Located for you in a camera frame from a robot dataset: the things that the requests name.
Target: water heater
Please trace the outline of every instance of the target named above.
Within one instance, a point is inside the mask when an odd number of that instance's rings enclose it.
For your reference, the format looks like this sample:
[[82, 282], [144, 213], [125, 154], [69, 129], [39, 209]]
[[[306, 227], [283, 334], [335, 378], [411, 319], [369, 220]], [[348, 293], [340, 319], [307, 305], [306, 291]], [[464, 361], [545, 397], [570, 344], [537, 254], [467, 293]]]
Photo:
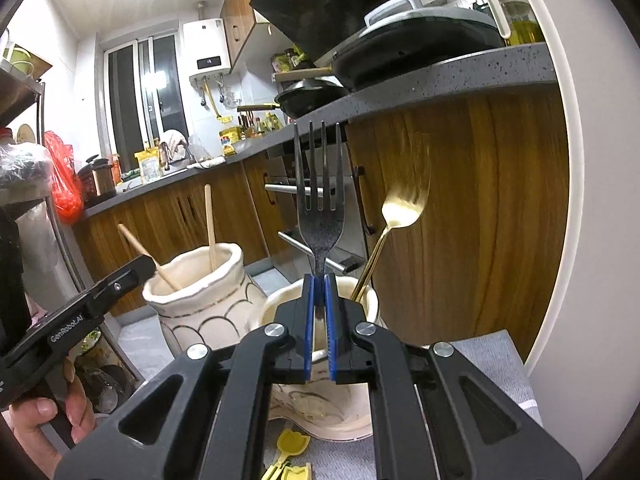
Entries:
[[182, 26], [184, 56], [189, 81], [231, 70], [226, 47], [225, 26], [220, 19], [199, 20]]

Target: dish towel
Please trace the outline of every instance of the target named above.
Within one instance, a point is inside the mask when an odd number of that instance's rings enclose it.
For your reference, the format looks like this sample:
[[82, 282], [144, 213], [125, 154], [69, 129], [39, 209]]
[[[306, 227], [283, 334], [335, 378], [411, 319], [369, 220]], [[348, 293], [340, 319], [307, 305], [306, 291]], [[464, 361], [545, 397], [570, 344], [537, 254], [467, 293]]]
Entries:
[[[542, 425], [533, 389], [506, 330], [452, 342], [452, 345]], [[265, 466], [280, 455], [276, 441], [286, 424], [292, 426], [291, 422], [285, 420], [272, 420], [268, 423], [264, 441]], [[311, 462], [314, 480], [376, 479], [373, 437], [357, 442], [328, 442], [312, 438], [306, 451], [299, 457], [292, 457], [291, 462], [297, 466]]]

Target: cup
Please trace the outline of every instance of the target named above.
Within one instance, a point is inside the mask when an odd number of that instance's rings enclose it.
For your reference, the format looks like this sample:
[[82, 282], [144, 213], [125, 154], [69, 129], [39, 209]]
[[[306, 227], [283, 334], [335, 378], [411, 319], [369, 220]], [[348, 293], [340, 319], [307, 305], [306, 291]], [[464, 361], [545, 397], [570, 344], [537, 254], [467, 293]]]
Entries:
[[28, 75], [29, 77], [33, 75], [33, 71], [35, 67], [31, 61], [14, 61], [12, 65], [15, 66], [20, 72]]
[[[348, 298], [358, 280], [351, 276], [337, 276], [336, 283], [338, 295]], [[302, 284], [303, 280], [298, 280], [271, 294], [250, 329], [272, 322], [280, 304], [300, 297]], [[367, 321], [384, 326], [378, 297], [370, 286], [360, 303]], [[288, 418], [321, 440], [343, 442], [371, 436], [369, 387], [366, 384], [335, 384], [329, 380], [324, 322], [316, 320], [314, 333], [310, 381], [307, 384], [274, 384], [269, 418]]]
[[209, 247], [180, 254], [162, 269], [181, 290], [172, 291], [158, 274], [142, 289], [174, 356], [195, 343], [211, 349], [239, 343], [259, 319], [266, 297], [244, 272], [242, 249], [216, 244], [216, 260], [222, 264], [211, 272]]
[[14, 46], [11, 50], [11, 57], [9, 61], [14, 64], [16, 61], [28, 61], [31, 59], [31, 54], [21, 46]]

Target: chopstick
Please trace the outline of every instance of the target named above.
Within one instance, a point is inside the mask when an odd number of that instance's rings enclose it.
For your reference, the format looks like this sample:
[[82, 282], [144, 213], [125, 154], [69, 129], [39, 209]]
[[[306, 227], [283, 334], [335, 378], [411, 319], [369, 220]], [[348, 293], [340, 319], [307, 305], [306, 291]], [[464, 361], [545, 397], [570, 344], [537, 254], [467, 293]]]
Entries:
[[131, 234], [131, 231], [129, 231], [124, 226], [124, 224], [118, 224], [118, 230], [124, 235], [124, 237], [127, 239], [127, 241], [131, 244], [131, 246], [135, 250], [137, 250], [140, 254], [149, 256], [154, 261], [154, 263], [156, 264], [156, 271], [158, 272], [160, 277], [167, 282], [167, 285], [169, 285], [174, 290], [174, 292], [182, 288], [174, 280], [172, 280], [166, 272], [164, 272], [164, 269], [160, 267], [160, 264], [156, 262], [156, 259], [153, 256], [151, 256], [151, 254], [149, 254], [149, 251], [147, 251], [142, 246], [142, 244], [138, 241], [138, 239], [133, 234]]
[[213, 204], [211, 203], [211, 186], [204, 187], [204, 205], [207, 211], [207, 235], [209, 235], [209, 263], [211, 272], [218, 268], [216, 261], [216, 234], [213, 230]]

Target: window frame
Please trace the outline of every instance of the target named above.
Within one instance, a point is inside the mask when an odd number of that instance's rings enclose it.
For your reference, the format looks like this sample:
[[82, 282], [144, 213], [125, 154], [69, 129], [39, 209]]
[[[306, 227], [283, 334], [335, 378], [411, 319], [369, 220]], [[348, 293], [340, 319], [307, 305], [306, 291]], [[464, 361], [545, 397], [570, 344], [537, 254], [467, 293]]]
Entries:
[[[138, 112], [138, 123], [140, 125], [140, 136], [142, 138], [143, 144], [146, 142], [150, 146], [154, 145], [153, 131], [150, 131], [146, 126], [145, 117], [151, 123], [151, 118], [148, 114], [148, 109], [145, 109], [143, 105], [142, 99], [142, 81], [140, 80], [140, 44], [147, 42], [148, 51], [149, 51], [149, 70], [151, 73], [155, 72], [155, 60], [154, 60], [154, 40], [160, 40], [161, 38], [167, 38], [169, 36], [174, 37], [175, 44], [175, 57], [176, 63], [178, 67], [178, 86], [180, 86], [180, 43], [179, 43], [179, 30], [169, 30], [165, 32], [160, 32], [159, 34], [153, 34], [151, 36], [147, 36], [146, 38], [141, 38], [139, 40], [131, 40], [126, 43], [114, 46], [113, 48], [109, 48], [104, 51], [104, 71], [102, 84], [104, 87], [104, 111], [106, 115], [106, 123], [107, 123], [107, 133], [108, 133], [108, 141], [109, 148], [111, 153], [118, 153], [116, 148], [116, 140], [115, 133], [113, 129], [113, 117], [111, 115], [111, 92], [109, 88], [109, 55], [113, 52], [121, 50], [123, 48], [127, 48], [128, 46], [132, 47], [132, 56], [133, 56], [133, 81], [134, 81], [134, 92], [136, 95], [136, 110]], [[163, 132], [164, 128], [162, 126], [162, 114], [160, 111], [160, 103], [158, 99], [158, 90], [154, 89], [152, 91], [152, 99], [154, 102], [154, 108], [156, 110], [155, 122], [158, 127], [158, 132]], [[184, 103], [182, 103], [183, 113], [185, 115], [185, 119], [187, 117], [186, 110], [184, 110]]]

